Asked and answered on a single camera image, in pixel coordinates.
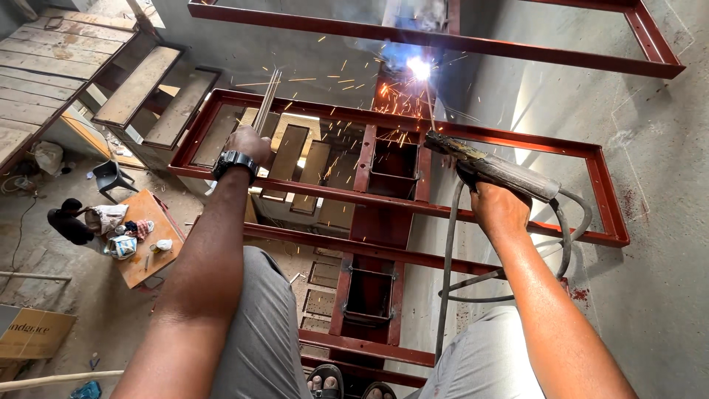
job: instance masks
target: black shirt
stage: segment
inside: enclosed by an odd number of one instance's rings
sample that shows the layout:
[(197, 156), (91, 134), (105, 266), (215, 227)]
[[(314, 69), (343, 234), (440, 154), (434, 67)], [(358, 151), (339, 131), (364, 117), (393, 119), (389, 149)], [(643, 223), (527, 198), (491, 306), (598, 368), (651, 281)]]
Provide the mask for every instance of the black shirt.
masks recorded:
[(72, 244), (84, 245), (94, 239), (94, 233), (89, 231), (89, 227), (86, 224), (81, 223), (70, 214), (59, 212), (58, 209), (49, 210), (47, 221)]

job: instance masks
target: man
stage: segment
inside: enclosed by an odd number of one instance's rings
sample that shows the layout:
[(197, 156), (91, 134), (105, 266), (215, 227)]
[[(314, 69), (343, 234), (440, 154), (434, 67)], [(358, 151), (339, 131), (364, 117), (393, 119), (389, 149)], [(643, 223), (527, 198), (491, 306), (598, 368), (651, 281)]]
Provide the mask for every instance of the man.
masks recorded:
[[(225, 150), (258, 164), (268, 159), (270, 144), (240, 126)], [(225, 170), (218, 162), (219, 184), (114, 398), (307, 399), (309, 389), (342, 397), (336, 389), (347, 384), (337, 386), (335, 378), (304, 381), (291, 286), (268, 254), (242, 245), (254, 168), (236, 158)], [(476, 189), (473, 211), (500, 257), (517, 308), (496, 307), (455, 337), (412, 398), (637, 398), (537, 253), (525, 230), (527, 205), (495, 185), (478, 182)], [(395, 399), (383, 390), (367, 399)]]
[(59, 209), (50, 209), (47, 213), (47, 221), (64, 238), (72, 244), (86, 246), (103, 255), (103, 242), (97, 234), (101, 234), (101, 228), (91, 228), (81, 223), (77, 217), (91, 207), (82, 209), (82, 203), (76, 198), (69, 198)]

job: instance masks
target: wristwatch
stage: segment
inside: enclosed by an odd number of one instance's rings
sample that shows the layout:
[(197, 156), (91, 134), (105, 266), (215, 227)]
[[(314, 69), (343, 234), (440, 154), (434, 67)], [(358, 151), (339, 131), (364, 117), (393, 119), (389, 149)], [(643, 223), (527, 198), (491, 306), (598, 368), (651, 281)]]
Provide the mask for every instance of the wristwatch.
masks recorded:
[(259, 166), (251, 159), (250, 156), (240, 153), (239, 151), (222, 151), (219, 155), (219, 159), (214, 164), (212, 168), (212, 176), (214, 180), (219, 181), (219, 178), (226, 173), (226, 170), (232, 166), (243, 166), (249, 170), (249, 185), (254, 184), (256, 181), (256, 171)]

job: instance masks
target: sandal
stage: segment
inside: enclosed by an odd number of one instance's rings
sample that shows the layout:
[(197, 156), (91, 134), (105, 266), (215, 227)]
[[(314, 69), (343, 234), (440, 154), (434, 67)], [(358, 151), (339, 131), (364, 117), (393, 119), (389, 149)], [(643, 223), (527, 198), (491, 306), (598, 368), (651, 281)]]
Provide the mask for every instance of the sandal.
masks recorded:
[(364, 395), (362, 395), (362, 399), (367, 399), (367, 396), (369, 395), (370, 392), (374, 389), (379, 389), (381, 391), (381, 396), (384, 397), (387, 393), (391, 395), (391, 399), (396, 399), (396, 394), (394, 393), (393, 389), (386, 385), (385, 383), (371, 383), (367, 387), (367, 389), (364, 391)]
[(345, 382), (342, 380), (342, 373), (337, 366), (333, 366), (332, 364), (321, 364), (318, 367), (315, 367), (315, 370), (310, 373), (306, 382), (312, 381), (316, 376), (319, 376), (322, 379), (323, 387), (325, 386), (326, 379), (329, 377), (335, 377), (335, 380), (337, 380), (337, 388), (324, 388), (318, 390), (311, 389), (313, 398), (344, 399), (345, 391), (342, 387), (345, 386)]

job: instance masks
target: gray plastic chair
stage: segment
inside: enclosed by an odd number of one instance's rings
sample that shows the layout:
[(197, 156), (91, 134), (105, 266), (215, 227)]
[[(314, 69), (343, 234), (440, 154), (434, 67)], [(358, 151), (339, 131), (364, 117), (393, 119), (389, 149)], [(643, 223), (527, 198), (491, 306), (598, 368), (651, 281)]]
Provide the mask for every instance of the gray plastic chair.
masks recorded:
[(118, 202), (108, 195), (108, 191), (112, 188), (123, 187), (129, 190), (138, 192), (138, 189), (128, 184), (124, 177), (128, 178), (131, 182), (135, 183), (135, 179), (129, 176), (124, 170), (118, 167), (118, 163), (114, 160), (108, 160), (105, 163), (100, 164), (94, 168), (94, 175), (96, 176), (96, 185), (99, 186), (99, 192), (112, 203), (118, 204)]

